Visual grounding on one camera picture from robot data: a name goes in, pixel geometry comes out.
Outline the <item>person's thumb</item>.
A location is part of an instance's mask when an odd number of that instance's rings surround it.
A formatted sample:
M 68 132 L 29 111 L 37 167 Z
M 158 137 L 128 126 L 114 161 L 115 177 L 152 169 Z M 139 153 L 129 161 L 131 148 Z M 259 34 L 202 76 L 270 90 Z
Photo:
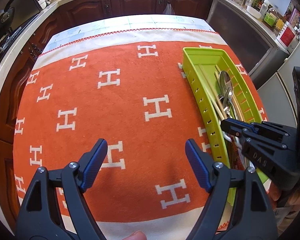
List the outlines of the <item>person's thumb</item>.
M 136 231 L 123 240 L 147 240 L 147 237 L 142 231 Z

